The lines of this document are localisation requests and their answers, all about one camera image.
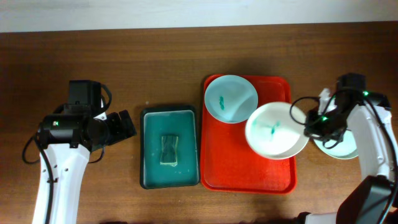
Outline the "pale green plate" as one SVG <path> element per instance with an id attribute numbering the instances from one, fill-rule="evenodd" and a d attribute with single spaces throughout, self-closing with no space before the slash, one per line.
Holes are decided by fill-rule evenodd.
<path id="1" fill-rule="evenodd" d="M 345 132 L 343 141 L 331 149 L 327 149 L 322 141 L 316 139 L 313 141 L 321 151 L 336 159 L 347 160 L 359 156 L 353 133 L 350 130 Z"/>

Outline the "yellow green scrub sponge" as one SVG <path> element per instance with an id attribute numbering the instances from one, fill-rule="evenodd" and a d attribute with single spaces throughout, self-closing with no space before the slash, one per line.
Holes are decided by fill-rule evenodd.
<path id="1" fill-rule="evenodd" d="M 162 136 L 162 153 L 160 156 L 160 165 L 175 167 L 178 164 L 177 147 L 178 136 L 166 135 Z"/>

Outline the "white plate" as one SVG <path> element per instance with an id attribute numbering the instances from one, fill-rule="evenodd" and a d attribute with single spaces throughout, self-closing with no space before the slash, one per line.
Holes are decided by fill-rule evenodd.
<path id="1" fill-rule="evenodd" d="M 294 157 L 309 140 L 304 135 L 305 120 L 304 112 L 289 103 L 264 104 L 246 122 L 246 141 L 256 154 L 267 159 Z"/>

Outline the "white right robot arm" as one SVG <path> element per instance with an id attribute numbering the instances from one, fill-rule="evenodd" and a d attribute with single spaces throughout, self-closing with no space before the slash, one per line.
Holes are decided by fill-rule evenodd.
<path id="1" fill-rule="evenodd" d="M 397 141 L 388 99 L 346 88 L 316 97 L 318 107 L 302 123 L 306 136 L 322 143 L 343 142 L 351 131 L 358 150 L 362 182 L 335 213 L 301 213 L 299 223 L 384 223 L 397 206 Z"/>

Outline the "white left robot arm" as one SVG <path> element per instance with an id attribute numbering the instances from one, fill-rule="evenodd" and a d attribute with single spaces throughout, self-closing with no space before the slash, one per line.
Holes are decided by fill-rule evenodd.
<path id="1" fill-rule="evenodd" d="M 91 153 L 135 135 L 126 110 L 95 117 L 46 116 L 33 138 L 40 153 L 33 223 L 76 223 L 81 183 Z"/>

